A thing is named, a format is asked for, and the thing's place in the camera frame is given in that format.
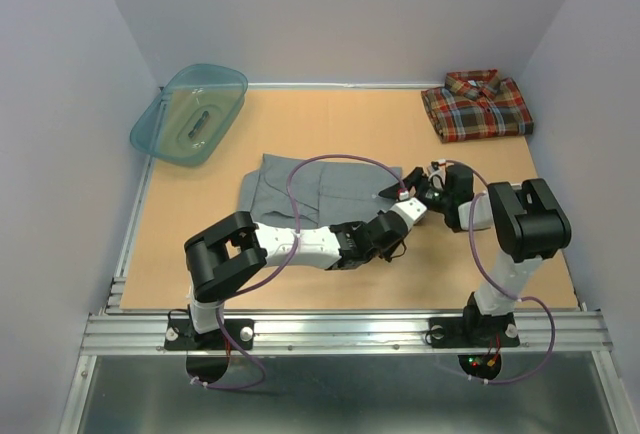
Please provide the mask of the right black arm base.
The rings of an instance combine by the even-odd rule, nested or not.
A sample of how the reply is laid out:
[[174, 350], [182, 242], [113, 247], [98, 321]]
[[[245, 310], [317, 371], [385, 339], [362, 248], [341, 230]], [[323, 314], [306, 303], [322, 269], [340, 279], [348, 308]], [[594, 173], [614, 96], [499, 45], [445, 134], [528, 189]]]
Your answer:
[[471, 295], [462, 314], [455, 317], [431, 317], [425, 334], [434, 348], [518, 347], [520, 338], [513, 313], [492, 316], [480, 313]]

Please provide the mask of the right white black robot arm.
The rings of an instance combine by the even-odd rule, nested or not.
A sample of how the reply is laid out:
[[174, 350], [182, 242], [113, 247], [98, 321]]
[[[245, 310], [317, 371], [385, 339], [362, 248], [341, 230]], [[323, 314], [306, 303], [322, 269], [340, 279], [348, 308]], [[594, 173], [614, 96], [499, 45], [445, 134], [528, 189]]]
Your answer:
[[[470, 298], [477, 310], [460, 320], [461, 335], [472, 344], [482, 344], [495, 334], [493, 317], [506, 316], [516, 304], [533, 300], [522, 294], [530, 277], [566, 248], [572, 236], [568, 217], [542, 178], [489, 183], [467, 164], [438, 160], [427, 169], [415, 168], [379, 196], [412, 198], [427, 211], [442, 214], [452, 231], [468, 233], [472, 257], [484, 278]], [[475, 233], [489, 228], [499, 251], [492, 269], [486, 270]]]

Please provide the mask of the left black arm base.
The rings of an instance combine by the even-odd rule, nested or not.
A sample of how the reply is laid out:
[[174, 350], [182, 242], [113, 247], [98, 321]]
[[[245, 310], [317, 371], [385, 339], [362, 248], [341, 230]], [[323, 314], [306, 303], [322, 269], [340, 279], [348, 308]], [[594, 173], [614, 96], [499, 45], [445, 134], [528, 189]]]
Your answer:
[[[253, 348], [255, 323], [251, 319], [229, 319], [224, 321], [230, 337], [244, 350]], [[199, 334], [191, 315], [186, 309], [172, 309], [167, 314], [164, 349], [167, 351], [222, 351], [235, 350], [221, 330]]]

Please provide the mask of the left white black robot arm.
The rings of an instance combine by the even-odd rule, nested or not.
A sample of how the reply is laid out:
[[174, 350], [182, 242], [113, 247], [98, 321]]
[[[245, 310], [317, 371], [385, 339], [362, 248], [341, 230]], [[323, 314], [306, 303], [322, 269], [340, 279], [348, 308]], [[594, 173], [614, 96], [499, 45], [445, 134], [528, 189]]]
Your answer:
[[224, 218], [184, 244], [191, 277], [188, 336], [199, 347], [215, 346], [222, 338], [225, 302], [263, 268], [354, 270], [376, 257], [391, 261], [425, 214], [425, 207], [407, 200], [368, 222], [316, 229], [269, 226], [246, 211]]

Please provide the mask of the grey long sleeve shirt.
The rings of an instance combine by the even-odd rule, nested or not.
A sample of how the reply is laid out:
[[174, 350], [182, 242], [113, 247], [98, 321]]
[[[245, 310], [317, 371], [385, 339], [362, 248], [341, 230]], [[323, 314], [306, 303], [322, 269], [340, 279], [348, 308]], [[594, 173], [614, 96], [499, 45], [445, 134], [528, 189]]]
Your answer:
[[[286, 181], [299, 159], [265, 154], [260, 168], [242, 180], [236, 209], [254, 221], [293, 228], [294, 214]], [[366, 163], [315, 161], [297, 170], [291, 183], [303, 229], [349, 221], [368, 222], [393, 202], [378, 193], [396, 183], [401, 167], [390, 170]]]

